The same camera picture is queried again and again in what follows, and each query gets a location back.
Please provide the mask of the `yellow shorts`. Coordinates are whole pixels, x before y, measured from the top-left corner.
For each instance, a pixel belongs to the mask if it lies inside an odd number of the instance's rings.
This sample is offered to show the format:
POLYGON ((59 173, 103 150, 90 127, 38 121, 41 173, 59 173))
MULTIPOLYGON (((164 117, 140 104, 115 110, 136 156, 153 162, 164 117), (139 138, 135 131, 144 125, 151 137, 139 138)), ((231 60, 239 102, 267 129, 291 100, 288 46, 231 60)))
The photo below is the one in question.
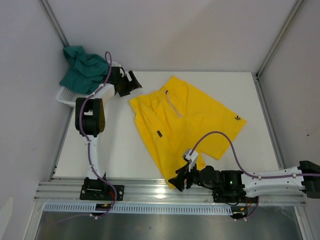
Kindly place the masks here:
POLYGON ((161 89, 133 98, 130 105, 138 133, 165 181, 186 164, 187 149, 196 148, 199 169, 206 165, 202 154, 219 160, 247 122, 176 76, 161 89))

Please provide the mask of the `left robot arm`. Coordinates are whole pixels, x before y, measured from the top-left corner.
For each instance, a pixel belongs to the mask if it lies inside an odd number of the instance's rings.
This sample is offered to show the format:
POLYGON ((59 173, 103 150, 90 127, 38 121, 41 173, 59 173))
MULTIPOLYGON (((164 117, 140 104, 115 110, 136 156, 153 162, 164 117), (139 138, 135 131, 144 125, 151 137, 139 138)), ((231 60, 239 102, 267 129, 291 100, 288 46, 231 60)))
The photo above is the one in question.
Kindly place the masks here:
POLYGON ((87 163, 83 192, 90 191, 97 200, 105 199, 109 189, 114 188, 107 182, 106 171, 99 164, 98 142, 106 127, 104 102, 115 95, 124 97, 141 88, 132 70, 125 72, 121 66, 112 66, 105 81, 96 90, 75 101, 75 128, 84 141, 87 163))

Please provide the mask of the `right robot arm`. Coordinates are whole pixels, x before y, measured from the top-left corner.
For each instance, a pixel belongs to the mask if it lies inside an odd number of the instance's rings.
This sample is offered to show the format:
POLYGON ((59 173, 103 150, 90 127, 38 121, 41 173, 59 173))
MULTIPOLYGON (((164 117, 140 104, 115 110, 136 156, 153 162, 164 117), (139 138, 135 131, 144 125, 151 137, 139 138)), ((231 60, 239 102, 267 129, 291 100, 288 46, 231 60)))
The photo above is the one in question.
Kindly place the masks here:
POLYGON ((168 182, 182 192, 192 185, 212 191, 214 201, 239 203, 244 198, 265 195, 295 195, 300 192, 308 198, 320 198, 320 166, 311 161, 300 161, 298 166, 266 172, 216 170, 207 165, 202 170, 189 163, 176 171, 168 182))

